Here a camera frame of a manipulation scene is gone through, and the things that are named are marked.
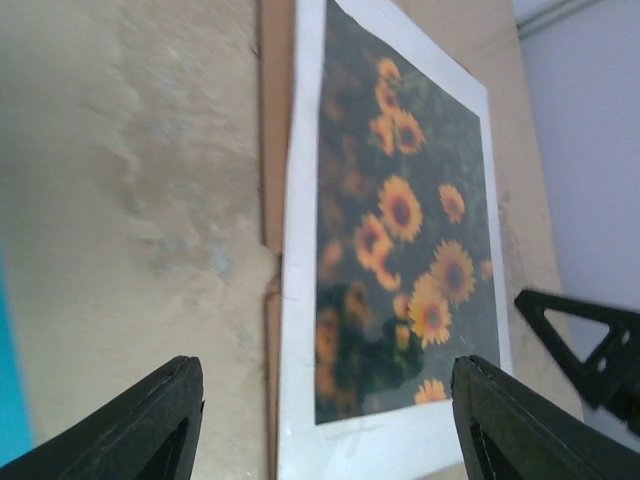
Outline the sunflower photo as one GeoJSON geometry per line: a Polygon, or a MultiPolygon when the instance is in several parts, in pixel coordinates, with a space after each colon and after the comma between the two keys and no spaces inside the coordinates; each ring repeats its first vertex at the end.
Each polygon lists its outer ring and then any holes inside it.
{"type": "Polygon", "coordinates": [[[449,398],[500,359],[480,117],[336,2],[318,123],[315,420],[449,398]]]}

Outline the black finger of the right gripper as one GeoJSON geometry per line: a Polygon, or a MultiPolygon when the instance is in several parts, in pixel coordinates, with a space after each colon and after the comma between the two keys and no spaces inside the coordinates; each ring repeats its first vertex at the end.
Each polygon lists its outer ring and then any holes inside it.
{"type": "Polygon", "coordinates": [[[522,290],[514,305],[581,399],[604,410],[634,436],[639,435],[639,313],[612,305],[522,290]],[[602,333],[573,349],[549,314],[564,314],[602,333]]]}

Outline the white mat board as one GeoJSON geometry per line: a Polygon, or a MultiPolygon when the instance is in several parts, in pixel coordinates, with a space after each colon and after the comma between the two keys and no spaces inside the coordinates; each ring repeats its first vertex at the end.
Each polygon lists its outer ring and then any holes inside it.
{"type": "MultiPolygon", "coordinates": [[[[277,475],[281,479],[415,479],[463,461],[450,401],[325,425],[314,419],[315,197],[326,9],[323,1],[300,1],[294,13],[294,87],[282,257],[277,475]]],[[[496,260],[495,273],[502,275],[485,87],[393,3],[345,1],[342,9],[479,117],[490,246],[496,260]]]]}

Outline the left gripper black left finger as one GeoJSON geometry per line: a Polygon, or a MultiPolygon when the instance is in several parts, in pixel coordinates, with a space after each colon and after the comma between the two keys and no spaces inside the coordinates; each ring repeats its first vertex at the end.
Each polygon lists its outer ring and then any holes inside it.
{"type": "Polygon", "coordinates": [[[189,479],[204,410],[197,357],[177,356],[1,468],[3,479],[189,479]]]}

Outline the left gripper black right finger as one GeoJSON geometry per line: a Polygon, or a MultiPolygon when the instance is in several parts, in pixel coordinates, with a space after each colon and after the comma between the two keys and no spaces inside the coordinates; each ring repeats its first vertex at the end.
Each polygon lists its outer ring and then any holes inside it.
{"type": "Polygon", "coordinates": [[[470,479],[637,479],[639,454],[479,356],[459,357],[452,406],[470,479]]]}

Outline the blue wooden picture frame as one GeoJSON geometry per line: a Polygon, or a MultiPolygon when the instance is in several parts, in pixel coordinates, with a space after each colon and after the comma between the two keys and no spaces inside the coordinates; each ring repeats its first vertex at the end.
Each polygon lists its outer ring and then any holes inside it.
{"type": "Polygon", "coordinates": [[[33,448],[4,262],[1,262],[1,464],[33,448]]]}

